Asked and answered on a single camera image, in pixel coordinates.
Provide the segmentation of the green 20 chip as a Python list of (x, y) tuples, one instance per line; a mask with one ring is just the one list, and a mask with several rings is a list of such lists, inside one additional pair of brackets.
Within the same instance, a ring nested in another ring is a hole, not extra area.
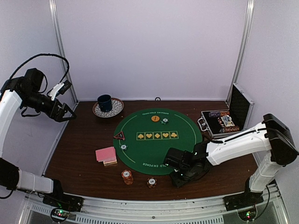
[(161, 123), (162, 124), (167, 124), (169, 122), (169, 120), (167, 119), (167, 118), (163, 118), (162, 120), (161, 120)]
[(120, 149), (125, 151), (128, 149), (128, 146), (126, 144), (122, 144), (122, 145), (120, 145)]

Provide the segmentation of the orange big blind button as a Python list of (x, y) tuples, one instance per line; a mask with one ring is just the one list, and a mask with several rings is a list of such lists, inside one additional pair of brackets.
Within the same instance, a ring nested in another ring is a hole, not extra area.
[(154, 115), (154, 116), (151, 117), (151, 120), (152, 120), (153, 122), (158, 122), (158, 121), (160, 120), (160, 117), (157, 116), (157, 115)]

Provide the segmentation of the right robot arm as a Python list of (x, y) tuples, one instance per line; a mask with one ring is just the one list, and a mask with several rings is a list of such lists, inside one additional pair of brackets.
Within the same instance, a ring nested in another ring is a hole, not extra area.
[(197, 143), (192, 152), (171, 147), (164, 164), (174, 169), (173, 180), (180, 187), (205, 172), (209, 166), (260, 151), (265, 151), (266, 155), (249, 178), (248, 189), (239, 197), (242, 205), (249, 206), (279, 169), (295, 161), (299, 155), (290, 129), (271, 113), (264, 115), (262, 122), (241, 133)]

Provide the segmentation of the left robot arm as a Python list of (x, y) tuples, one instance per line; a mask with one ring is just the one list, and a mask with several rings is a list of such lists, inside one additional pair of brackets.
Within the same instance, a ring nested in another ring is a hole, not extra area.
[[(56, 96), (64, 94), (71, 86), (69, 81), (58, 83), (49, 95), (40, 92), (45, 75), (38, 69), (26, 71), (25, 76), (9, 79), (0, 90), (0, 148), (4, 149), (11, 121), (19, 108), (32, 108), (38, 114), (45, 113), (56, 122), (75, 119), (74, 111), (65, 103), (60, 103)], [(61, 182), (22, 171), (5, 159), (0, 160), (0, 184), (10, 191), (17, 189), (46, 194), (57, 207), (67, 203)]]

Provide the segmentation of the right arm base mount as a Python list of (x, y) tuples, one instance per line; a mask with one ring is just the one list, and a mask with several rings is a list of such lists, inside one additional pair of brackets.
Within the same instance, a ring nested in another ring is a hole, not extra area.
[(245, 222), (253, 221), (258, 216), (257, 204), (263, 202), (261, 195), (240, 193), (223, 198), (226, 211), (237, 210), (238, 217)]

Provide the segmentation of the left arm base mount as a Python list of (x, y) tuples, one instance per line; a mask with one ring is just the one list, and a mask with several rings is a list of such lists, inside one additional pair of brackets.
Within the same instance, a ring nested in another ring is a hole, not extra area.
[(80, 212), (84, 199), (79, 196), (63, 195), (58, 199), (50, 195), (43, 195), (43, 203), (53, 208), (50, 211), (50, 218), (54, 223), (66, 221), (72, 212)]

